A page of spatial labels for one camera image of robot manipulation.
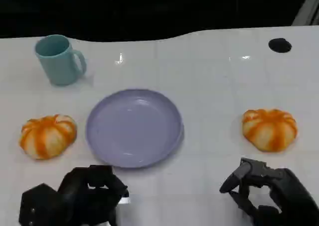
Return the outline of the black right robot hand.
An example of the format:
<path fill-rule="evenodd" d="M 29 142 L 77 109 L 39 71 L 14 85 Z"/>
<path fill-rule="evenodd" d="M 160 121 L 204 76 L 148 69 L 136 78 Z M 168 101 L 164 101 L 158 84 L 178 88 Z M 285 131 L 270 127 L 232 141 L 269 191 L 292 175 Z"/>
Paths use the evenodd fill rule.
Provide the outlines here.
<path fill-rule="evenodd" d="M 250 187 L 270 189 L 276 207 L 249 200 Z M 241 158 L 240 165 L 223 182 L 220 193 L 228 193 L 255 226 L 317 226 L 319 208 L 304 185 L 288 168 L 273 169 L 263 161 Z"/>

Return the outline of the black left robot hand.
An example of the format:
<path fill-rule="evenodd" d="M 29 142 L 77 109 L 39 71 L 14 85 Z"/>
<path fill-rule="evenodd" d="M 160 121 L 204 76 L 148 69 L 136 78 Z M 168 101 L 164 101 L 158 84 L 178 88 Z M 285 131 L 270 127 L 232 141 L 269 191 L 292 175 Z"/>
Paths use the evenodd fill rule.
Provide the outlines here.
<path fill-rule="evenodd" d="M 128 187 L 109 165 L 74 168 L 64 176 L 58 193 L 68 205 L 70 226 L 116 226 L 116 207 L 129 197 Z"/>

